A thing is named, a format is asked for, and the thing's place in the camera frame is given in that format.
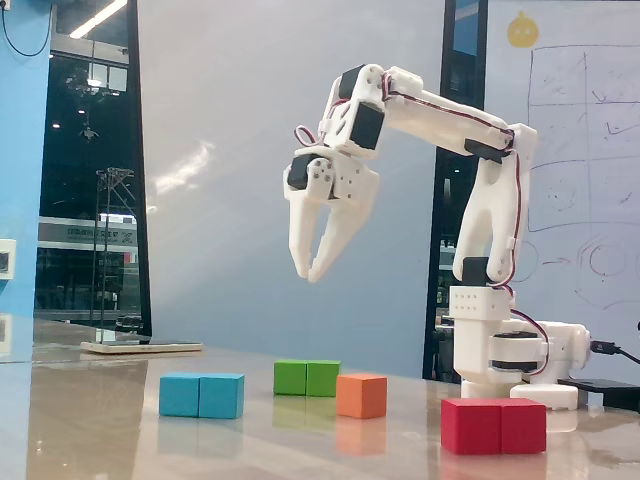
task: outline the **table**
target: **table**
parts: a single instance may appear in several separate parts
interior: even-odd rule
[[[273,357],[208,348],[87,358],[73,344],[95,330],[41,324],[36,337],[43,329],[55,342],[41,338],[35,349],[48,345],[51,361],[0,365],[0,478],[640,478],[640,415],[632,412],[552,412],[546,454],[458,457],[440,448],[440,400],[459,396],[455,385],[389,377],[387,417],[359,421],[336,417],[335,399],[274,397]],[[170,371],[244,373],[244,416],[158,417],[159,378]]]

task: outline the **black frame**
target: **black frame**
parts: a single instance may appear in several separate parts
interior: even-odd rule
[[[128,33],[129,33],[129,82],[128,88],[133,96],[134,107],[131,109],[131,132],[134,139],[135,151],[132,152],[138,161],[138,199],[136,202],[138,222],[138,265],[140,278],[140,314],[142,330],[138,333],[150,337],[151,327],[151,290],[149,288],[149,248],[147,243],[147,201],[144,172],[144,146],[142,143],[142,91],[140,88],[140,43],[138,41],[138,1],[128,3]]]

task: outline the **ceiling light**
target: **ceiling light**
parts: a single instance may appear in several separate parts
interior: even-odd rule
[[[96,16],[90,18],[85,24],[80,25],[69,35],[71,38],[81,38],[84,37],[87,33],[93,30],[95,27],[104,22],[111,15],[116,13],[122,7],[127,4],[127,0],[114,0],[113,3],[110,3],[105,8],[96,13]]]

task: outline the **black cable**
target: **black cable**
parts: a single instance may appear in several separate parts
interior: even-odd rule
[[[53,15],[53,4],[51,4],[51,7],[49,8],[49,27],[47,28],[47,36],[44,38],[44,43],[42,44],[42,47],[40,47],[40,50],[38,50],[36,53],[24,53],[23,51],[19,50],[18,47],[16,47],[11,41],[11,39],[9,38],[9,34],[7,33],[7,23],[4,18],[6,5],[7,5],[7,2],[5,0],[0,1],[0,9],[2,9],[2,30],[4,31],[4,36],[7,39],[7,42],[16,53],[22,55],[23,57],[37,57],[42,53],[42,51],[47,46],[47,42],[49,41],[49,35],[51,34],[51,18]]]
[[[632,362],[636,362],[637,364],[640,365],[640,358],[636,358],[633,355],[631,355],[630,353],[627,353],[622,349],[620,349],[620,351],[618,353],[620,353],[620,355],[624,355],[625,357],[627,357]]]
[[[604,355],[624,355],[632,362],[636,362],[640,365],[640,358],[636,358],[630,353],[625,352],[622,348],[620,348],[613,342],[602,342],[599,340],[593,340],[591,342],[591,351],[593,353],[602,353]]]

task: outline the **red cube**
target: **red cube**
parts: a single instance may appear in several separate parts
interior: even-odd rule
[[[458,455],[497,455],[502,452],[501,406],[487,399],[450,398],[442,401],[441,443]]]
[[[442,401],[441,443],[459,455],[534,454],[547,448],[547,409],[526,398]]]
[[[547,408],[526,398],[502,400],[502,453],[547,449]]]

